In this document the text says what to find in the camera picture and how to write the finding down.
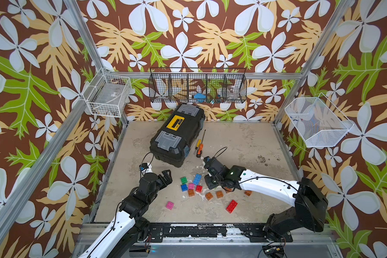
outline blue object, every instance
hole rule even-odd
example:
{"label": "blue object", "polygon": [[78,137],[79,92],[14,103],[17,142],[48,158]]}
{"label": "blue object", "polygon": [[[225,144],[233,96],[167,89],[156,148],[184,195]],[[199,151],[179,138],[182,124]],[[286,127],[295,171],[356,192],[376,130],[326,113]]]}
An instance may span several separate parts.
{"label": "blue object", "polygon": [[200,174],[196,174],[195,178],[193,179],[193,184],[198,185],[201,178],[202,176]]}
{"label": "blue object", "polygon": [[183,184],[181,185],[181,189],[182,189],[182,192],[185,192],[188,190],[188,187],[186,186],[186,184]]}
{"label": "blue object", "polygon": [[196,99],[197,101],[202,101],[204,102],[205,99],[206,99],[206,96],[201,94],[201,93],[196,93],[195,96],[193,97],[194,99]]}

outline green lego brick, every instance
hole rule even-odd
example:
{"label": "green lego brick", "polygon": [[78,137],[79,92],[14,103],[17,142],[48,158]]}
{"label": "green lego brick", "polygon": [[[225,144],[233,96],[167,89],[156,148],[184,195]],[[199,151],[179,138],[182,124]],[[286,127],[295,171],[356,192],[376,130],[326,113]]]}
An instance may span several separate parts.
{"label": "green lego brick", "polygon": [[182,177],[181,178],[181,183],[182,184],[186,184],[188,182],[188,180],[186,179],[186,177]]}

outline floral wallpaper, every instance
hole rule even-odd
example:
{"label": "floral wallpaper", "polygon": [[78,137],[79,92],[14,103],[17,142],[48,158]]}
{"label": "floral wallpaper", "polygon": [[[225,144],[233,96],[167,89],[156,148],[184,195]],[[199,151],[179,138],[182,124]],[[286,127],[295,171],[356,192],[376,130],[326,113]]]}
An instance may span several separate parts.
{"label": "floral wallpaper", "polygon": [[[335,8],[334,1],[78,1],[106,69],[173,72],[300,72]],[[151,103],[148,80],[132,80],[126,114],[165,120],[176,103]],[[248,80],[244,104],[206,104],[207,120],[272,121],[292,81]],[[204,89],[191,81],[190,92]],[[215,90],[222,86],[214,85]]]}
{"label": "floral wallpaper", "polygon": [[[94,68],[62,0],[0,1],[0,209],[77,104]],[[83,114],[0,246],[69,257],[121,132]]]}
{"label": "floral wallpaper", "polygon": [[276,126],[301,175],[326,194],[344,256],[386,258],[387,0],[359,0],[347,10],[299,90],[300,97],[321,93],[355,124],[337,146],[307,148],[287,116]]}

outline stained floor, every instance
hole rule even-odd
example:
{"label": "stained floor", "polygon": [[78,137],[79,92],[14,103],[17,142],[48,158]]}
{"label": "stained floor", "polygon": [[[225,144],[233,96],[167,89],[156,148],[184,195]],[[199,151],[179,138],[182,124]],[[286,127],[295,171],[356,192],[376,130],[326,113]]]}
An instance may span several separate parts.
{"label": "stained floor", "polygon": [[[131,122],[119,150],[112,174],[107,182],[95,222],[110,222],[115,214],[117,204],[130,190],[139,185],[138,166],[141,159],[149,152],[150,139],[162,126],[162,122]],[[284,155],[269,123],[212,123],[204,124],[206,129],[203,157],[213,156],[220,148],[228,149],[218,158],[227,167],[239,165],[256,173],[293,180]],[[144,217],[151,222],[169,223],[264,223],[272,213],[279,213],[289,205],[267,195],[253,192],[251,196],[243,190],[226,193],[221,187],[209,190],[203,176],[207,174],[202,167],[202,160],[194,151],[189,153],[181,168],[154,159],[152,170],[159,174],[170,169],[173,183],[158,193]],[[196,173],[202,175],[200,185],[202,193],[188,197],[188,192],[181,191],[181,177],[192,182]],[[217,199],[215,192],[222,190],[224,196]],[[205,194],[211,192],[213,198],[208,201]],[[225,209],[231,200],[238,202],[232,214]],[[172,210],[166,209],[171,201]]]}

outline black toolbox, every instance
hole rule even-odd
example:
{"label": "black toolbox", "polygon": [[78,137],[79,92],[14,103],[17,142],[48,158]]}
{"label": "black toolbox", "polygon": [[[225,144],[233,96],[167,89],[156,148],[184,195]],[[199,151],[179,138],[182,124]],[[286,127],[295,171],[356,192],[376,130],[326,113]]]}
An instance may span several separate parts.
{"label": "black toolbox", "polygon": [[150,140],[156,159],[179,168],[203,127],[205,112],[191,104],[180,104]]}

